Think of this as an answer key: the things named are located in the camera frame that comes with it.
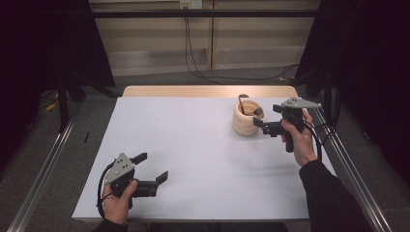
black curtain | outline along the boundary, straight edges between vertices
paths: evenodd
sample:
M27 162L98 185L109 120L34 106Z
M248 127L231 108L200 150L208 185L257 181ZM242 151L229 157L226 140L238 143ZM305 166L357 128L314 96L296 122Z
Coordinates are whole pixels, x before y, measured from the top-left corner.
M37 115L40 95L58 78L78 87L81 76L114 86L87 0L0 1L1 155L4 167Z
M321 9L334 6L329 2ZM315 19L296 77L315 94L325 76L309 72L328 72L386 161L410 184L410 2L360 0L352 6L326 22Z

black sleeve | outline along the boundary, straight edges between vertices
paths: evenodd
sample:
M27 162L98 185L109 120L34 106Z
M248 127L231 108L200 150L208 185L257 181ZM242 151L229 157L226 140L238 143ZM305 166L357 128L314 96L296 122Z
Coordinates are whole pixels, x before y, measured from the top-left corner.
M307 192L307 209L312 232L372 231L352 194L319 160L299 171Z
M93 232L127 232L128 226L114 223L110 220L104 219L97 229Z

aluminum rail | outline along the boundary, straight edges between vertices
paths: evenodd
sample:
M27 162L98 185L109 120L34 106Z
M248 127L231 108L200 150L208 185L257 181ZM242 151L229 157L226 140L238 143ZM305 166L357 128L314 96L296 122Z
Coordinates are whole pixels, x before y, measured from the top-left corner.
M48 157L46 158L36 181L30 188L29 193L27 194L23 203L15 214L15 218L13 219L7 232L22 232L25 230L28 221L36 208L36 205L39 202L40 197L42 196L45 184L51 174L51 171L55 166L55 163L57 162L64 145L66 144L70 132L72 131L73 122L78 115L80 107L81 103L77 104L74 107L72 119L69 121L66 128L57 135L54 145L51 148L51 151L48 153Z
M315 108L314 111L316 112L320 123L325 124L326 119L323 114L323 109ZM367 211L367 214L370 216L370 219L372 220L375 229L380 232L392 231L392 228L383 216L383 213L379 205L375 201L373 195L368 190L365 182L359 174L359 171L356 169L353 160L350 159L350 156L344 148L343 144L341 143L338 135L335 132L331 132L329 128L325 128L325 130L326 133L329 135L329 139L337 152L337 156L340 159L344 167L344 170L346 170L353 187L355 188L356 192L361 198Z

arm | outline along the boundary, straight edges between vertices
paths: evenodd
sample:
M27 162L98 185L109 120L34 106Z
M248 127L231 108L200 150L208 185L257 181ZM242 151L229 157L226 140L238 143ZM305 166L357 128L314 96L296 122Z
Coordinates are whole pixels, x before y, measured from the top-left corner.
M304 118L312 123L312 118L304 111ZM294 156L302 166L300 176L307 192L307 209L311 231L372 231L355 198L332 175L313 151L312 135L302 132L286 121L282 126L292 135Z
M311 231L372 231L355 198L321 161L307 163L299 174Z
M102 197L105 218L93 232L126 232L128 230L129 200L135 192L136 186L136 180L133 180L120 198L111 195L110 185L104 186Z

table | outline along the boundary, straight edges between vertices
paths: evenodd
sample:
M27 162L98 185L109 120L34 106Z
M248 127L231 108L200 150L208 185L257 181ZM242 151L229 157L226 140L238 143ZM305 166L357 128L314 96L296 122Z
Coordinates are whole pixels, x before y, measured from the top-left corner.
M280 139L261 131L243 137L231 129L231 113L240 94L264 105L266 118L272 121L281 116L267 108L297 95L289 86L128 87L117 101L73 218L100 219L92 207L98 180L120 152L129 157L148 153L148 159L135 169L140 180L153 180L169 171L155 198L134 199L130 219L215 222L308 218L300 167L284 152ZM187 105L193 110L183 108ZM218 110L210 113L212 107ZM323 162L334 172L326 152Z

